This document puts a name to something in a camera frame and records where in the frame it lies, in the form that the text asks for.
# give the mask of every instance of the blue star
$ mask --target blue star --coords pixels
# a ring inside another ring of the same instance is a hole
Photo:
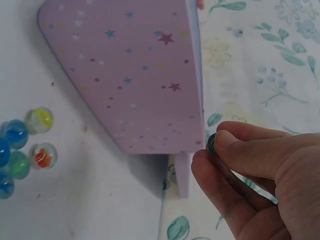
[[[127,12],[125,15],[127,15],[128,18],[133,18],[134,17],[134,13],[132,11]]]
[[[132,84],[132,78],[126,77],[123,81],[125,84]]]
[[[13,185],[11,183],[6,181],[5,183],[0,184],[0,189],[4,191],[6,194],[10,194],[11,191],[9,191],[8,188],[11,188],[12,186]]]
[[[155,31],[154,32],[156,37],[162,37],[162,32],[161,31]]]
[[[111,37],[115,37],[115,30],[110,30],[108,29],[108,31],[105,32],[105,34],[108,36],[108,39]]]

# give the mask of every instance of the purple star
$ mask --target purple star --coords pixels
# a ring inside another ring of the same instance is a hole
[[[177,90],[181,90],[181,88],[179,87],[179,84],[180,83],[177,83],[177,84],[171,83],[171,86],[169,88],[172,89],[174,92]]]
[[[164,44],[167,46],[168,43],[174,43],[174,42],[175,42],[175,41],[173,41],[173,40],[171,39],[171,36],[172,36],[172,33],[170,33],[170,34],[168,34],[168,35],[162,33],[162,38],[158,39],[158,41],[163,41]]]

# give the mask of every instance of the white star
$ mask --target white star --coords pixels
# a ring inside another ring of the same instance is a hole
[[[81,25],[83,24],[84,22],[81,21],[81,20],[77,20],[77,21],[74,21],[74,24],[76,27],[81,27]]]
[[[79,34],[75,34],[75,33],[74,33],[74,34],[72,35],[72,40],[74,40],[74,41],[78,41],[79,38],[80,38]]]
[[[85,15],[85,12],[80,10],[80,11],[78,11],[78,15],[82,17],[83,15]]]

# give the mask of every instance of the yellow star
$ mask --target yellow star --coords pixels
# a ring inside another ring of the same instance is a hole
[[[188,36],[189,36],[189,33],[187,31],[183,31],[181,33],[181,37],[183,37],[183,38],[187,38]]]
[[[164,64],[163,64],[162,62],[158,62],[158,63],[156,64],[156,66],[157,66],[158,68],[162,68],[162,67],[164,66]]]

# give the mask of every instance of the blue marble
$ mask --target blue marble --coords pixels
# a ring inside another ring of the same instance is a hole
[[[3,168],[10,159],[10,145],[7,140],[0,137],[0,168]]]
[[[28,135],[26,125],[18,119],[11,120],[4,126],[4,138],[14,149],[22,149],[28,141]]]
[[[11,175],[4,169],[0,169],[0,199],[8,199],[15,190],[15,182]]]

